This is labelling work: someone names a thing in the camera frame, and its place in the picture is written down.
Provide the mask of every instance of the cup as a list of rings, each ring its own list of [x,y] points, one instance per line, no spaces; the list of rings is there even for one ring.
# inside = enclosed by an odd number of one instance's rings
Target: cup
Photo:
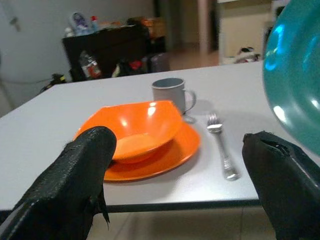
[[[181,114],[192,109],[197,101],[197,96],[194,91],[185,90],[185,81],[180,78],[164,78],[152,83],[153,99],[171,100],[175,106],[180,110]],[[192,98],[192,104],[186,108],[186,95],[189,93]]]

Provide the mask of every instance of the floor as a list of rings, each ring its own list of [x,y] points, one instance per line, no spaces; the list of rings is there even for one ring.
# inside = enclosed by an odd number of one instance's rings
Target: floor
[[[276,240],[261,207],[111,213],[94,217],[87,240]]]
[[[200,54],[199,45],[188,44],[168,52],[171,70],[193,69],[219,65],[219,51]]]

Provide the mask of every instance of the orange square bowl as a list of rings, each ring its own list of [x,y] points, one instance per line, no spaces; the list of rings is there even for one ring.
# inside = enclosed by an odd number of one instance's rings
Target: orange square bowl
[[[105,126],[117,143],[113,160],[132,164],[150,157],[169,142],[181,128],[183,119],[171,101],[148,101],[107,106],[94,113],[78,130]]]

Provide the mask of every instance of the silver fork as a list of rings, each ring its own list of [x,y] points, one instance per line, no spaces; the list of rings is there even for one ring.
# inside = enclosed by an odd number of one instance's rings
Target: silver fork
[[[237,180],[240,175],[237,172],[236,168],[232,164],[232,160],[225,148],[225,144],[222,138],[222,123],[217,117],[217,115],[214,112],[210,112],[208,114],[208,122],[207,122],[207,127],[208,131],[211,134],[214,134],[216,136],[218,145],[219,145],[219,151],[220,151],[220,156],[222,159],[223,163],[223,175],[226,180]]]

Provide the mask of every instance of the teal plate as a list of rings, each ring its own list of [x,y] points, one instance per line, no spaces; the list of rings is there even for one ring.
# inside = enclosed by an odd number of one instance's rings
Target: teal plate
[[[284,128],[320,156],[320,0],[291,0],[267,43],[264,88]]]

